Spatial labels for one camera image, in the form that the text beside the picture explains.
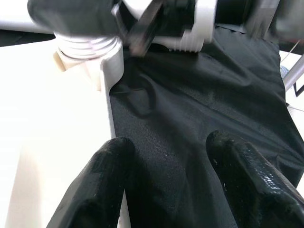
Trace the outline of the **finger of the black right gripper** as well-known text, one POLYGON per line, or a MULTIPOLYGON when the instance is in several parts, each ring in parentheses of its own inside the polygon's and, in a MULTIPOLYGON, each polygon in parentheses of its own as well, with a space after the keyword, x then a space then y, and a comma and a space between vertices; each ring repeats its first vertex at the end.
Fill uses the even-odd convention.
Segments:
POLYGON ((117 36, 111 10, 113 0, 29 0, 31 19, 38 25, 67 36, 117 36))

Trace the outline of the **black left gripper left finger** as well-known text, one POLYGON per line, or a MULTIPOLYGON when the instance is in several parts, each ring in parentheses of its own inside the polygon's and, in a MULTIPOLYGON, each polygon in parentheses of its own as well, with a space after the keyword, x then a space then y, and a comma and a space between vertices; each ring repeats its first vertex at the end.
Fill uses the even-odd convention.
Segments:
POLYGON ((67 188, 47 227, 117 227, 134 153, 128 138, 107 141, 67 188))

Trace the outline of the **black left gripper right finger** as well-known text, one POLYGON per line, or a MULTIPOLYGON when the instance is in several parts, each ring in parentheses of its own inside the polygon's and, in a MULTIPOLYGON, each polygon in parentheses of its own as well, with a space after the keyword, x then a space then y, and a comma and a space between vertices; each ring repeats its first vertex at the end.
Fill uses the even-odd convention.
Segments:
POLYGON ((240 228, 302 228, 304 199, 250 142, 211 132, 206 151, 240 228))

